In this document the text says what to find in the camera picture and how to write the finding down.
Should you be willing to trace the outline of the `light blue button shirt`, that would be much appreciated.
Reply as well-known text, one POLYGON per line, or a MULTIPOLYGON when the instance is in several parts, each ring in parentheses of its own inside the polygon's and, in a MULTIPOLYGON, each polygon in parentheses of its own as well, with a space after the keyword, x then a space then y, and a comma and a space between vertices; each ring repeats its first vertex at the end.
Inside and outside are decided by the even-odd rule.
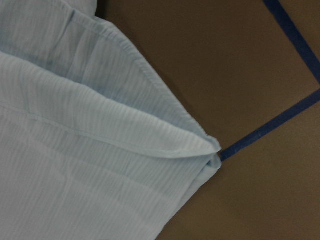
POLYGON ((0 237, 154 240, 221 168, 95 0, 0 3, 0 237))

